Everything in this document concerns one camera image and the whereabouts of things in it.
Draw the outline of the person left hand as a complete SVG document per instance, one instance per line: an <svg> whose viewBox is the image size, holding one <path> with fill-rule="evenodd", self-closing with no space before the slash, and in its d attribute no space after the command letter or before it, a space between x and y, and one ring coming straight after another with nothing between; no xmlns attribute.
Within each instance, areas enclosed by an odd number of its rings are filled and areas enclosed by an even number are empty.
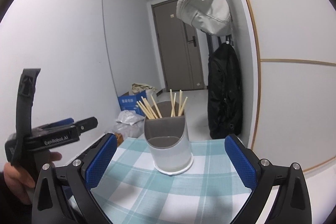
<svg viewBox="0 0 336 224"><path fill-rule="evenodd" d="M12 166L7 162L3 167L3 176L10 192L25 205L30 205L31 201L26 189L35 187L31 175L21 166Z"/></svg>

